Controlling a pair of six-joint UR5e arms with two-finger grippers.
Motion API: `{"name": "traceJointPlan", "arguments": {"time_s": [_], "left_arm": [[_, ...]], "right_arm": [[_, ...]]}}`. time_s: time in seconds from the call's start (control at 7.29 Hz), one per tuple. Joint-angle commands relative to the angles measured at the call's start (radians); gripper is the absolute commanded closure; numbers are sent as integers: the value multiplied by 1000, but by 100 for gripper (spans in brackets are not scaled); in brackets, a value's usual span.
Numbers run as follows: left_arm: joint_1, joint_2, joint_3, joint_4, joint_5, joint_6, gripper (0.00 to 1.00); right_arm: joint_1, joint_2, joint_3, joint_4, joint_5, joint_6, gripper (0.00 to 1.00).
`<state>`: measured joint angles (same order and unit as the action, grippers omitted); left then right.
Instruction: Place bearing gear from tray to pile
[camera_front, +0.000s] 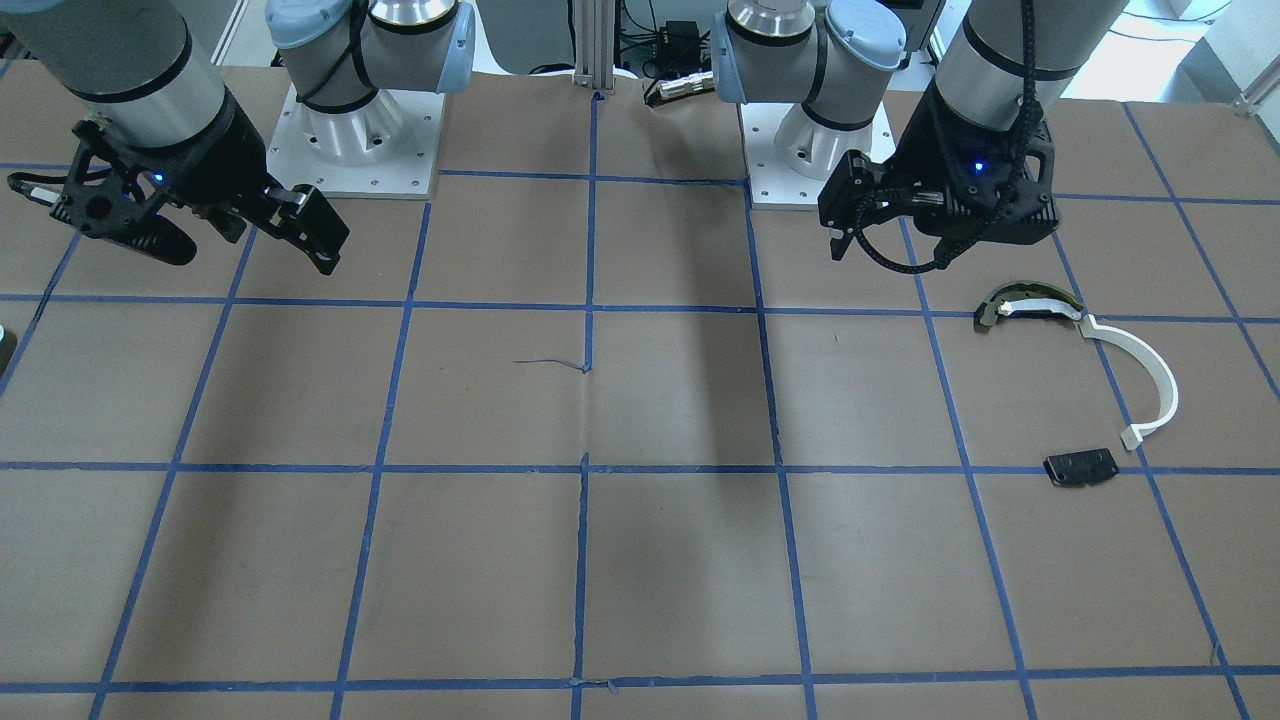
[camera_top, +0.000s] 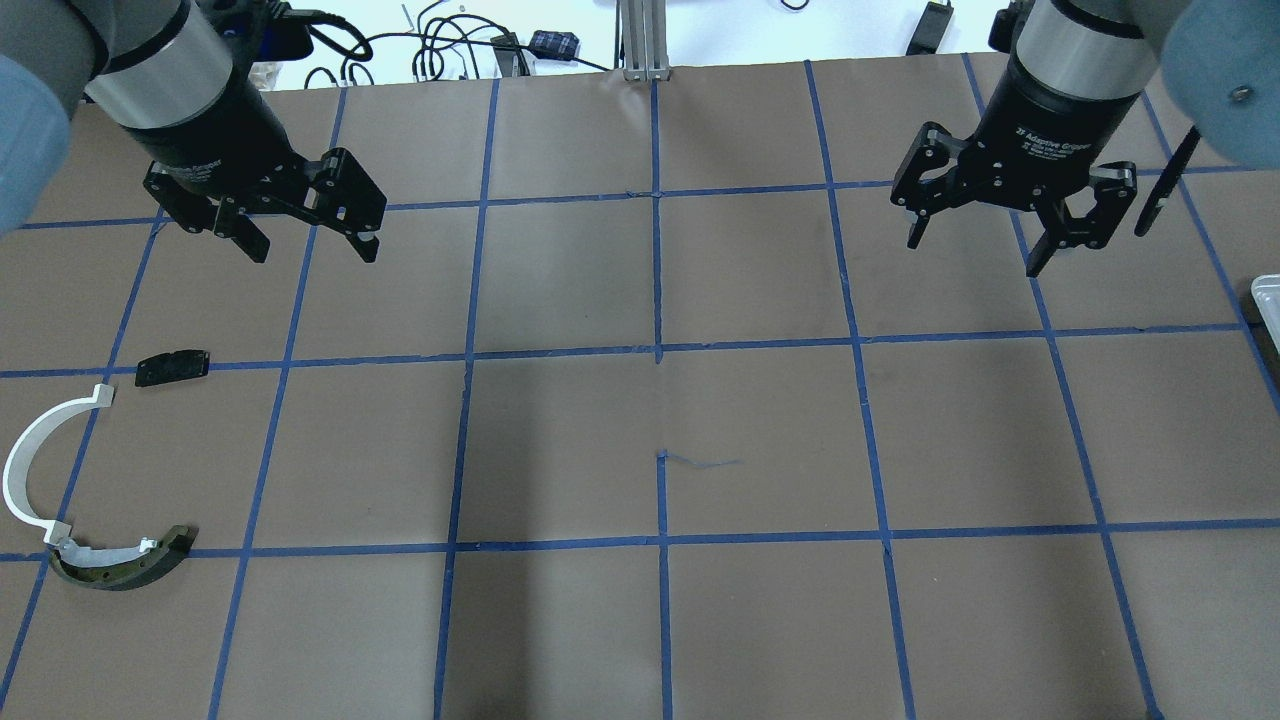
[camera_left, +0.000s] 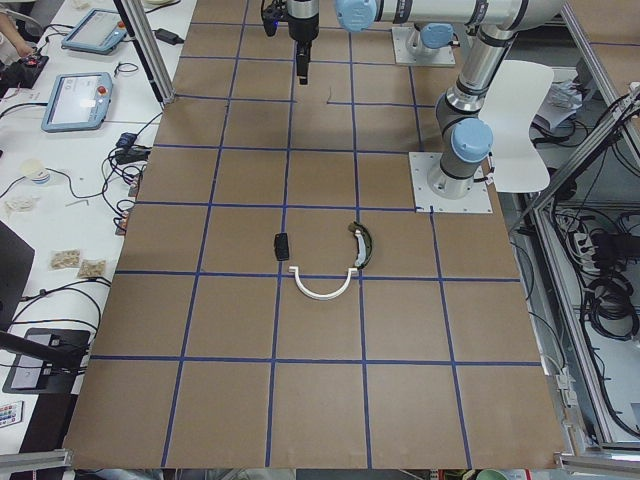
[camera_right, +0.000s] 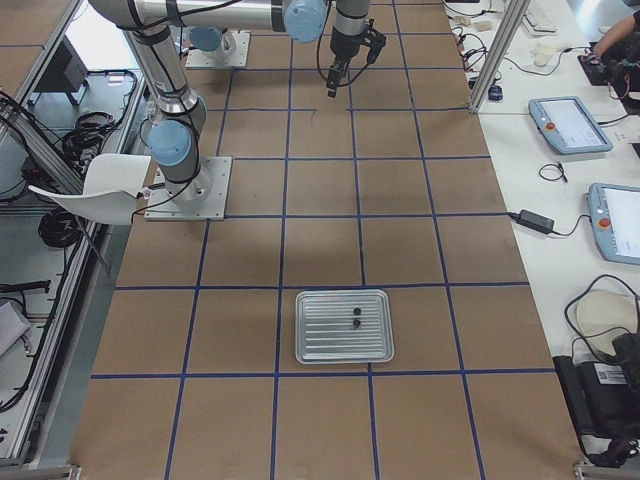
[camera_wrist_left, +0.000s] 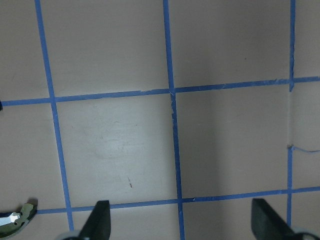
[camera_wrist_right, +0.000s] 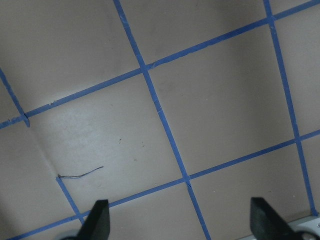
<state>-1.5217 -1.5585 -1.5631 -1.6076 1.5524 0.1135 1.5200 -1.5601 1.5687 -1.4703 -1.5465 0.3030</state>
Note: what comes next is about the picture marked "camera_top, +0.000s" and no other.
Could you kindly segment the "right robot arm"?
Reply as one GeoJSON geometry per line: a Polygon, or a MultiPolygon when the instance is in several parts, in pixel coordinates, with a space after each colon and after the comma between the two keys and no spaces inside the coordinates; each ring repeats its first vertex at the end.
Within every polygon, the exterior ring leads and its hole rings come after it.
{"type": "Polygon", "coordinates": [[[1012,1],[989,46],[1005,72],[966,138],[927,122],[891,190],[916,249],[931,218],[982,202],[1034,213],[1037,277],[1065,249],[1103,249],[1134,204],[1132,161],[1098,164],[1155,74],[1190,131],[1135,224],[1146,234],[1201,143],[1254,169],[1277,167],[1275,1],[1012,1]]]}

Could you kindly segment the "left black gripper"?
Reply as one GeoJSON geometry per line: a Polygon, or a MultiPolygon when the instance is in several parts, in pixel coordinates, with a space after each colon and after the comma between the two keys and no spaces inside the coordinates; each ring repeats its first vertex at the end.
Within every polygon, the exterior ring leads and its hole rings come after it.
{"type": "Polygon", "coordinates": [[[100,105],[152,164],[145,190],[179,225],[215,225],[252,263],[270,240],[251,213],[284,213],[342,234],[378,259],[387,196],[347,149],[310,161],[229,59],[160,55],[100,77],[100,105]]]}

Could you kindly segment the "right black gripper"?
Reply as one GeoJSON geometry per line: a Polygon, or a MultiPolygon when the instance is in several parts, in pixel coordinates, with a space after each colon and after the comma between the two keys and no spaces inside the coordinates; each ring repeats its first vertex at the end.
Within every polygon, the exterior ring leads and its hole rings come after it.
{"type": "Polygon", "coordinates": [[[1137,100],[1062,94],[1011,51],[969,138],[936,122],[916,132],[891,186],[891,201],[910,215],[906,246],[920,246],[936,214],[984,202],[1034,210],[1043,233],[1027,259],[1028,278],[1060,250],[1105,249],[1138,195],[1138,169],[1097,159],[1137,100]],[[1065,199],[1087,187],[1094,205],[1074,217],[1065,199]]]}

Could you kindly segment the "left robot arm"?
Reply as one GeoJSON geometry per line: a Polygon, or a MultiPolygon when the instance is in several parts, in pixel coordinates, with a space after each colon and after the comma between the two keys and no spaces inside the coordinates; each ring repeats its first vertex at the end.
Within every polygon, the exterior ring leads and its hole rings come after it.
{"type": "Polygon", "coordinates": [[[251,78],[315,42],[372,56],[346,18],[288,1],[5,1],[3,232],[27,223],[91,102],[147,152],[143,188],[182,229],[264,263],[253,215],[285,214],[374,263],[387,196],[347,149],[298,154],[251,78]]]}

